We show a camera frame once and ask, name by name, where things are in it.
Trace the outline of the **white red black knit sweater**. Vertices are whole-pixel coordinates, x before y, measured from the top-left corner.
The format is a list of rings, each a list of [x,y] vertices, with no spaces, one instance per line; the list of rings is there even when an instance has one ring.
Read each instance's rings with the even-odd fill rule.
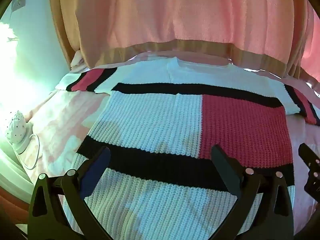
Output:
[[[282,172],[294,197],[287,117],[319,136],[319,105],[232,64],[163,58],[68,74],[58,87],[109,95],[72,168],[110,150],[85,201],[114,239],[208,239],[236,201],[210,159],[214,145],[245,168]]]

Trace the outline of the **white wall socket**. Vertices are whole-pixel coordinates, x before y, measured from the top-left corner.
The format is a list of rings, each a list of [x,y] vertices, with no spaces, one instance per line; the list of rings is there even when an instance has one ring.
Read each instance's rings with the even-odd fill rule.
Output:
[[[21,9],[26,4],[26,0],[12,0],[11,11],[15,12],[18,9]]]

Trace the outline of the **white polka dot iron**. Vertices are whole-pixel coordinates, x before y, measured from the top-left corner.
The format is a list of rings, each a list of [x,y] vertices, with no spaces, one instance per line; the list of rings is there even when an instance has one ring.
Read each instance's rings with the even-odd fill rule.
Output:
[[[40,139],[39,136],[33,132],[33,124],[27,122],[20,111],[15,111],[9,113],[9,116],[5,120],[5,127],[6,140],[11,145],[17,158],[27,149],[31,139],[33,137],[36,138],[37,154],[33,165],[29,167],[23,161],[20,161],[24,168],[33,170],[40,156]]]

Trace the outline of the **pink curtain with tan hem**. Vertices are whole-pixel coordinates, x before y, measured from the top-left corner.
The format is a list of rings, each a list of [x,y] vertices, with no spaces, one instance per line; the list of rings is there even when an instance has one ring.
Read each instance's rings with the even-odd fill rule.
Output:
[[[230,59],[319,90],[319,17],[308,0],[50,0],[63,54],[89,68],[147,51]]]

